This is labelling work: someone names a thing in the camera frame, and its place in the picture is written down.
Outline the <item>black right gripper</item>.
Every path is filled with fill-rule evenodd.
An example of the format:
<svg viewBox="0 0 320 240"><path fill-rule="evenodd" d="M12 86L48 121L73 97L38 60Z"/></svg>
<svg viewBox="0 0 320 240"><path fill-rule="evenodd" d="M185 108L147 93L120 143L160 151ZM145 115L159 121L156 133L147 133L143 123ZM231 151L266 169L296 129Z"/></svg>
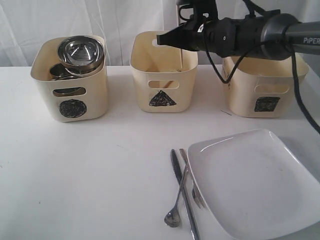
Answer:
<svg viewBox="0 0 320 240"><path fill-rule="evenodd" d="M261 41L263 18L228 17L216 22L209 21L202 32L191 33L180 25L156 36L160 46L170 46L191 52L208 50L222 58L241 56Z"/></svg>

